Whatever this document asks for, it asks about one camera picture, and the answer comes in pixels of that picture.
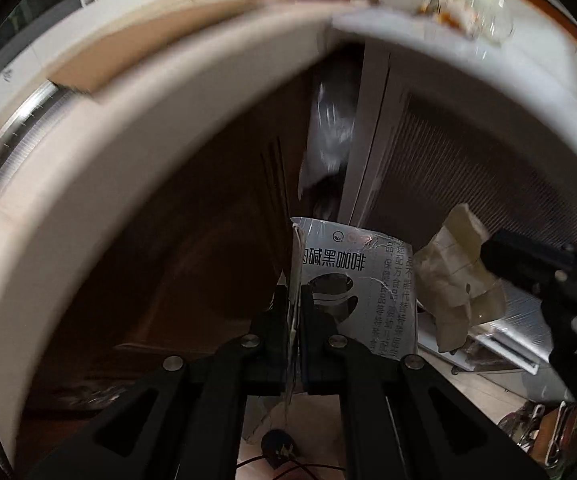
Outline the left blue slipper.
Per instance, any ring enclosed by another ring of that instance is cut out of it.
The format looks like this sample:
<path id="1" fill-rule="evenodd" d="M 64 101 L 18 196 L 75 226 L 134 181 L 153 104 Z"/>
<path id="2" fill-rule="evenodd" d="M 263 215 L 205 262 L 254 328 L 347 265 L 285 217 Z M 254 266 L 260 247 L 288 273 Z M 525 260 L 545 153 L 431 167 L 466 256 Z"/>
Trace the left blue slipper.
<path id="1" fill-rule="evenodd" d="M 283 429 L 270 429 L 261 439 L 261 454 L 273 470 L 286 464 L 298 465 L 301 451 L 295 440 Z"/>

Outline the crumpled clear plastic bag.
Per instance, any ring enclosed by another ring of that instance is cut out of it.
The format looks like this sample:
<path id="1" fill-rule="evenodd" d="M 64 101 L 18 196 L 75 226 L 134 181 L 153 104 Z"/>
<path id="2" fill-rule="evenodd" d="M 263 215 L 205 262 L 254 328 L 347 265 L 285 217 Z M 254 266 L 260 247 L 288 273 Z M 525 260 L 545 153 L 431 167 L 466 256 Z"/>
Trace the crumpled clear plastic bag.
<path id="1" fill-rule="evenodd" d="M 347 79 L 320 82 L 309 116 L 307 146 L 298 181 L 302 198 L 324 178 L 347 165 L 354 140 L 358 89 Z"/>

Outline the beige paper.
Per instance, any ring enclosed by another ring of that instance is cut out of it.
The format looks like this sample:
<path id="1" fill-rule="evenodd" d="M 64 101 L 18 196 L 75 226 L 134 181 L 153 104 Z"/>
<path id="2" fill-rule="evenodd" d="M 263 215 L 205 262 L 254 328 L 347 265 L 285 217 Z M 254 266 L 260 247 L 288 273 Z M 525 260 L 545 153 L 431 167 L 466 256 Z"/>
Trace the beige paper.
<path id="1" fill-rule="evenodd" d="M 501 281 L 481 260 L 488 239 L 479 218 L 459 204 L 413 256 L 417 297 L 435 320 L 441 353 L 461 348 L 472 327 L 496 321 L 507 310 Z"/>

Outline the brown cardboard sheet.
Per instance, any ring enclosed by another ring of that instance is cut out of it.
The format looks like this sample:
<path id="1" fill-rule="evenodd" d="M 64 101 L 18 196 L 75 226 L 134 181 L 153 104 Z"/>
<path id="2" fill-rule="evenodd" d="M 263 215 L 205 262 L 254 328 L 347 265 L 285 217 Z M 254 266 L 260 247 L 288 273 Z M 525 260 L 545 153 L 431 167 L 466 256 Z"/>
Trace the brown cardboard sheet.
<path id="1" fill-rule="evenodd" d="M 90 41 L 49 70 L 57 87 L 106 104 L 125 93 L 173 86 L 259 44 L 268 15 L 291 0 L 228 0 L 187 6 Z"/>

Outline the steel dish rack sink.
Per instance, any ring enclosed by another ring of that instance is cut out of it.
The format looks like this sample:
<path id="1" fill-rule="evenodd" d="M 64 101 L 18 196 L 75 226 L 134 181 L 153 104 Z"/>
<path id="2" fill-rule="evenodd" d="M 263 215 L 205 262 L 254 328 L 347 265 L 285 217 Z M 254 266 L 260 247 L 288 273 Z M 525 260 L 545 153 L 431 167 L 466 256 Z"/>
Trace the steel dish rack sink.
<path id="1" fill-rule="evenodd" d="M 0 188 L 62 118 L 75 92 L 46 81 L 17 107 L 0 129 Z"/>

